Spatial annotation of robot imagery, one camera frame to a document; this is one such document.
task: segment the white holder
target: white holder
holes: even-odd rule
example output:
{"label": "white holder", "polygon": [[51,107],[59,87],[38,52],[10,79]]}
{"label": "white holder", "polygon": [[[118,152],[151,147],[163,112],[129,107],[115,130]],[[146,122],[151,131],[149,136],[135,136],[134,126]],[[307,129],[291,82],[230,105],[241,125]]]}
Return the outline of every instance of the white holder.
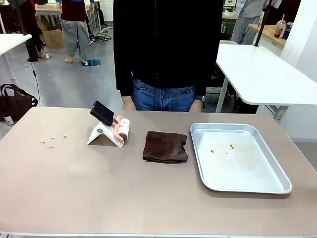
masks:
{"label": "white holder", "polygon": [[106,126],[102,122],[100,122],[98,125],[95,126],[93,129],[89,140],[87,142],[87,145],[90,144],[94,139],[96,139],[100,134],[106,135],[114,144],[116,144],[118,147],[122,147],[124,145],[124,142],[119,141],[114,137],[113,134],[113,127],[112,126]]}

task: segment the cardboard box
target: cardboard box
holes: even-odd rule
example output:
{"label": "cardboard box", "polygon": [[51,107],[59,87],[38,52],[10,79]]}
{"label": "cardboard box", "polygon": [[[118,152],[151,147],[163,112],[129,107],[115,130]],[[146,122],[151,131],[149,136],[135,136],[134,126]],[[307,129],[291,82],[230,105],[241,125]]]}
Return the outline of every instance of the cardboard box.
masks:
{"label": "cardboard box", "polygon": [[43,32],[47,48],[64,48],[61,26],[52,26],[44,17],[41,20],[37,20],[37,23]]}

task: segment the black metal pole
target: black metal pole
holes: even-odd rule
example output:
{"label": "black metal pole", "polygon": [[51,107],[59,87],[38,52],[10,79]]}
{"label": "black metal pole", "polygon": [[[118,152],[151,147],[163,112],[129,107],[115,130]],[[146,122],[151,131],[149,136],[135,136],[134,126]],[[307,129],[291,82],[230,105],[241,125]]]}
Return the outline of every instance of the black metal pole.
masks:
{"label": "black metal pole", "polygon": [[272,0],[269,0],[268,1],[268,5],[264,8],[264,16],[263,16],[263,19],[262,19],[261,28],[260,28],[256,43],[254,44],[254,46],[256,46],[256,47],[259,46],[259,41],[260,41],[262,32],[264,30],[264,26],[265,26],[266,21],[267,21],[267,18],[268,18],[268,15],[269,15],[269,11],[271,10],[271,7],[272,7],[271,4],[272,4]]}
{"label": "black metal pole", "polygon": [[25,31],[24,26],[23,26],[21,9],[20,9],[20,6],[18,5],[18,1],[17,0],[16,0],[16,11],[18,13],[18,18],[19,18],[22,34],[25,36],[26,35],[26,31]]}

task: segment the baking tray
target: baking tray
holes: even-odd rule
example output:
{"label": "baking tray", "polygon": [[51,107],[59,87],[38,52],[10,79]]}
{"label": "baking tray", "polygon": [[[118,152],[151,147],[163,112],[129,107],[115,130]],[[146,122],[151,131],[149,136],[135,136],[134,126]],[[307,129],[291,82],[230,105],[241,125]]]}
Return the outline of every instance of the baking tray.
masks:
{"label": "baking tray", "polygon": [[253,126],[196,123],[190,132],[199,173],[209,189],[274,194],[291,192],[289,178]]}

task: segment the hand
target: hand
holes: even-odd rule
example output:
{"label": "hand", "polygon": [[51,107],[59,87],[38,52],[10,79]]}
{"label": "hand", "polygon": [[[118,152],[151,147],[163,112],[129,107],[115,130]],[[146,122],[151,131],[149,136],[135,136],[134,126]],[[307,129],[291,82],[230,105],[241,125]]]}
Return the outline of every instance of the hand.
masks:
{"label": "hand", "polygon": [[201,113],[202,112],[202,101],[194,100],[193,104],[189,109],[190,113]]}
{"label": "hand", "polygon": [[122,102],[123,102],[123,110],[127,110],[127,111],[136,111],[135,105],[132,101],[131,96],[127,96],[127,97],[121,97],[122,98]]}
{"label": "hand", "polygon": [[89,11],[91,14],[93,14],[95,12],[95,4],[93,4],[92,2],[90,3]]}
{"label": "hand", "polygon": [[63,13],[61,2],[58,2],[58,3],[57,3],[57,10],[58,10],[60,13]]}

